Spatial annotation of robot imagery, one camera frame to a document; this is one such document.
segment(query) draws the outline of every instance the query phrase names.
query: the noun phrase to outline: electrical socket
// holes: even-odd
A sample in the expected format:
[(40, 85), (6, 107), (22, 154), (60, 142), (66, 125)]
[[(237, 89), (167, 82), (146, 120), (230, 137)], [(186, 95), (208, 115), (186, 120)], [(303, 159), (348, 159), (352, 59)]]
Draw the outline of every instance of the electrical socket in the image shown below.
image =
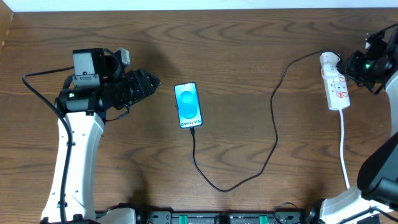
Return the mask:
[(336, 68), (339, 61), (340, 58), (331, 52), (323, 53), (320, 57), (321, 74), (329, 110), (334, 111), (342, 110), (350, 105), (346, 78)]

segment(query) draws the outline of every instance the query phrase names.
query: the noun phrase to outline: white background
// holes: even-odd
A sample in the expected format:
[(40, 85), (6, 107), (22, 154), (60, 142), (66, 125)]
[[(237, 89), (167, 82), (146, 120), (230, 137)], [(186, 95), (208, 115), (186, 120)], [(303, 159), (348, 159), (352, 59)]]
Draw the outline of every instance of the white background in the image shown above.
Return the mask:
[(14, 12), (398, 7), (398, 0), (3, 0)]

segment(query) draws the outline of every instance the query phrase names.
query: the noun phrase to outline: green clip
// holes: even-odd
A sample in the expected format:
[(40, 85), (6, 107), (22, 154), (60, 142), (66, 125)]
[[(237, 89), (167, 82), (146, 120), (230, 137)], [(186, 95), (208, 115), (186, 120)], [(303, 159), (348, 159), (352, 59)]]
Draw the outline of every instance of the green clip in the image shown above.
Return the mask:
[(260, 216), (260, 224), (268, 224), (268, 217), (265, 215)]
[(179, 216), (179, 224), (188, 224), (188, 217), (186, 215)]

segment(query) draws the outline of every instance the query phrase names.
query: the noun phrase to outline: wooden table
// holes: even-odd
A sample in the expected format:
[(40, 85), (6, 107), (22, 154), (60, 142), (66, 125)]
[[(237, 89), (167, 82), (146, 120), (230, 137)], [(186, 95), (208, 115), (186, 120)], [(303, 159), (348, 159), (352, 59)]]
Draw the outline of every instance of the wooden table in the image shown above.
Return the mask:
[[(130, 69), (162, 80), (131, 114), (106, 124), (98, 149), (95, 207), (119, 202), (174, 210), (273, 210), (334, 197), (345, 185), (339, 114), (327, 107), (318, 56), (293, 65), (274, 98), (279, 143), (263, 175), (222, 194), (192, 164), (178, 126), (174, 85), (195, 81), (204, 125), (197, 162), (221, 188), (256, 174), (274, 144), (269, 100), (285, 66), (332, 49), (364, 49), (368, 31), (398, 21), (396, 9), (17, 13), (0, 58), (0, 222), (37, 223), (52, 185), (57, 119), (21, 82), (25, 73), (73, 65), (72, 50), (130, 50)], [(29, 81), (50, 101), (68, 72)], [(349, 85), (344, 110), (351, 185), (390, 135), (387, 95)], [(119, 111), (111, 110), (109, 118)]]

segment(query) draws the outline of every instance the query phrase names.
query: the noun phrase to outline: blue phone screen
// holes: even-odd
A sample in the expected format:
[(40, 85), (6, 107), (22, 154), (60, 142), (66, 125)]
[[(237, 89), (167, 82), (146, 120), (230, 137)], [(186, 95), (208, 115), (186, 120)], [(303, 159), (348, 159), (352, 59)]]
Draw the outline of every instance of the blue phone screen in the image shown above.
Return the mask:
[(181, 128), (190, 128), (202, 124), (200, 105), (195, 83), (186, 83), (174, 87), (177, 100), (178, 117)]

